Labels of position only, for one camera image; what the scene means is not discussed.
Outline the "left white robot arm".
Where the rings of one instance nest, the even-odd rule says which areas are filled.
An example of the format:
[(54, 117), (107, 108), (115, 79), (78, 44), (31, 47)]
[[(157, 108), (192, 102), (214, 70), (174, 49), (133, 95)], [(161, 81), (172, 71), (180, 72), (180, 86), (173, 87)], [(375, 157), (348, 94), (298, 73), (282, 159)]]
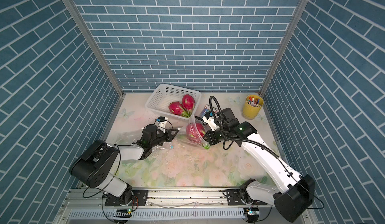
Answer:
[(132, 187), (111, 173), (115, 163), (124, 160), (144, 160), (156, 146), (170, 143), (178, 129), (166, 129), (149, 124), (142, 130), (142, 137), (132, 145), (111, 146), (102, 140), (94, 141), (69, 168), (69, 173), (89, 188), (99, 189), (118, 198), (121, 205), (132, 200)]

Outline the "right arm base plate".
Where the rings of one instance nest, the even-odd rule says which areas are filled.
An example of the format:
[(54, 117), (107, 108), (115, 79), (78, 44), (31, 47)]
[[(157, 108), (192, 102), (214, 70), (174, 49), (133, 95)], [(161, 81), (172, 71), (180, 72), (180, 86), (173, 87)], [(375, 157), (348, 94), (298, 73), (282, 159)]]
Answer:
[(252, 200), (245, 190), (240, 189), (227, 189), (222, 191), (222, 194), (226, 197), (227, 203), (229, 206), (251, 206), (251, 205), (263, 205), (266, 206), (267, 203), (260, 200)]

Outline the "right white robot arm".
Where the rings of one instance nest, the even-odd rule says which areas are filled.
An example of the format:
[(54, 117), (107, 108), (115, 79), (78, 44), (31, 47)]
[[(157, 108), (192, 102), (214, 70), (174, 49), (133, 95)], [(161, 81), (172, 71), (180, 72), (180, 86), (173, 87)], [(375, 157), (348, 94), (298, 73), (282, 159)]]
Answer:
[(275, 207), (288, 222), (295, 222), (316, 199), (315, 180), (301, 175), (282, 160), (249, 123), (240, 123), (230, 108), (203, 116), (210, 129), (204, 135), (209, 145), (230, 141), (249, 153), (275, 183), (274, 187), (249, 179), (239, 187), (239, 197), (246, 205), (262, 201)]

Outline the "pink dragon fruit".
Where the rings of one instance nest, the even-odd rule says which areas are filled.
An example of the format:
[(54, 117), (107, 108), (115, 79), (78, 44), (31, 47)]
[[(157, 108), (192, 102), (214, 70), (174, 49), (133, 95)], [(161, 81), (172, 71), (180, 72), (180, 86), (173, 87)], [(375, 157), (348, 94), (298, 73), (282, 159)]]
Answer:
[(193, 113), (193, 110), (195, 108), (196, 102), (194, 98), (189, 95), (185, 94), (182, 98), (182, 106), (186, 110), (186, 112), (191, 116)]
[(171, 102), (168, 106), (169, 111), (177, 116), (188, 118), (190, 117), (189, 113), (184, 109), (181, 102)]

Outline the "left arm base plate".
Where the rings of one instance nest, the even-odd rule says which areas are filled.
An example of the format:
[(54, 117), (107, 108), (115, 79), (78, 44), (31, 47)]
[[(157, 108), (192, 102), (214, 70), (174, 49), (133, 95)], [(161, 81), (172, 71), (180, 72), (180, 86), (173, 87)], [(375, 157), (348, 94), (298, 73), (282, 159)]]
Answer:
[(120, 197), (104, 194), (103, 197), (106, 199), (106, 207), (139, 207), (146, 205), (148, 190), (130, 190)]

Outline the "clear zip-top bag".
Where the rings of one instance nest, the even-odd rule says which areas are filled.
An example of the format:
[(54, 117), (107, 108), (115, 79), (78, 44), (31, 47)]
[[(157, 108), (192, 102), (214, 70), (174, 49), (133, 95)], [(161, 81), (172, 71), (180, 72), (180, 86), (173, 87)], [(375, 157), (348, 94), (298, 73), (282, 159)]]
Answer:
[(174, 141), (182, 145), (201, 147), (208, 150), (210, 145), (204, 140), (204, 136), (208, 130), (207, 124), (200, 118), (196, 118), (192, 115), (189, 118), (188, 123), (179, 130)]
[(120, 157), (116, 160), (128, 161), (128, 160), (140, 160), (141, 155), (143, 154), (143, 149), (136, 145), (135, 143), (140, 140), (142, 137), (142, 130), (137, 130), (133, 132), (125, 132), (118, 134), (118, 137), (114, 143), (115, 148), (120, 150)]

